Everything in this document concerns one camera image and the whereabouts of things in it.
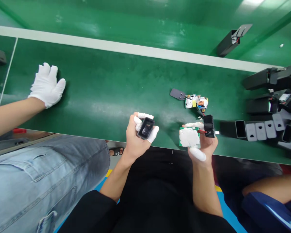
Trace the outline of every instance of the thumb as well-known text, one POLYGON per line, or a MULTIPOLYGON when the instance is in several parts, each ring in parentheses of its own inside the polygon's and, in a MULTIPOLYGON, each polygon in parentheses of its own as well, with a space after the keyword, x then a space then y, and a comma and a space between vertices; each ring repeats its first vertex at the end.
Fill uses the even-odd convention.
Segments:
POLYGON ((65 87, 66 87, 66 80, 60 79, 54 88, 54 92, 62 94, 64 92, 65 87))
POLYGON ((206 160, 206 155, 204 152, 202 152, 200 149, 197 147, 189 147, 190 153, 199 161, 205 161, 206 160))
POLYGON ((154 126, 153 129, 152 129, 152 132, 150 133, 150 136, 147 139, 150 143, 153 143, 153 141, 156 138, 156 135, 157 135, 158 131, 159 131, 159 127, 158 126, 154 126))

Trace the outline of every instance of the jeans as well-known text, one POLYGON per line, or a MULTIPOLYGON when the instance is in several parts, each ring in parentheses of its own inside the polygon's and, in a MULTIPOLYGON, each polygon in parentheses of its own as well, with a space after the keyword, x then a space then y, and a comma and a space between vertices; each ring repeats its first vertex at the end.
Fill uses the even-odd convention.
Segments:
POLYGON ((0 232, 53 232, 106 176, 104 140, 58 136, 0 156, 0 232))

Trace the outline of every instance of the wrist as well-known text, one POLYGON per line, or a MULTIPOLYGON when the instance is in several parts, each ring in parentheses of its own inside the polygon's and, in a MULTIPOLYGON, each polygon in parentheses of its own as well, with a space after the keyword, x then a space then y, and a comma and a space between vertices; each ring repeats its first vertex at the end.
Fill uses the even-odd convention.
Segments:
POLYGON ((130 156, 130 154, 127 151, 124 151, 119 162, 121 161, 121 164, 125 167, 131 167, 132 164, 135 162, 135 159, 130 156))
POLYGON ((206 161, 192 161, 193 168, 203 169, 205 171, 213 171, 211 162, 206 161))
POLYGON ((32 109, 35 109, 38 112, 41 112, 46 108, 45 103, 36 97, 29 97, 27 101, 32 106, 32 109))

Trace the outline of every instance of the sandal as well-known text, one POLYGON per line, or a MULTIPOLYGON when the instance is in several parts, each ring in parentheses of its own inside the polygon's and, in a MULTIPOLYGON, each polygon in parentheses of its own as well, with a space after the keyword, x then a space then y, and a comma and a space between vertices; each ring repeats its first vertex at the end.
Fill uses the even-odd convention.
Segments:
POLYGON ((122 154, 123 154, 124 149, 125 149, 123 147, 110 148, 109 151, 112 150, 114 152, 113 156, 118 156, 118 155, 121 155, 121 149, 123 149, 122 150, 122 154))

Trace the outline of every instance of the hand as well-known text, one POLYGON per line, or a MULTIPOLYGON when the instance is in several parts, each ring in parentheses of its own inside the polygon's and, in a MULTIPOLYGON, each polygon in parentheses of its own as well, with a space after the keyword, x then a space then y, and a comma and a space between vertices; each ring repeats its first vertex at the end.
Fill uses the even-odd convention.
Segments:
MULTIPOLYGON (((182 127, 199 127, 201 130, 204 129, 204 125, 201 122, 185 124, 182 125, 182 127)), ((188 148, 188 153, 193 162, 202 166, 211 166, 212 155, 217 148, 218 138, 207 138, 205 133, 201 130, 198 131, 200 134, 200 149, 188 148), (198 159, 200 157, 200 152, 204 153, 206 156, 204 161, 198 159)))
POLYGON ((35 97, 43 101, 45 108, 57 104, 66 86, 65 79, 60 79, 57 83, 57 71, 57 66, 50 67, 46 62, 43 66, 39 65, 39 71, 36 73, 36 78, 28 98, 35 97))
POLYGON ((152 142, 156 138, 159 131, 158 126, 154 126, 152 132, 147 140, 143 140, 137 136, 136 128, 141 126, 141 120, 138 118, 150 117, 151 115, 144 115, 142 113, 135 112, 129 118, 129 123, 126 130, 126 148, 123 152, 122 158, 125 158, 131 164, 134 163, 141 155, 143 155, 147 149, 150 148, 152 142))

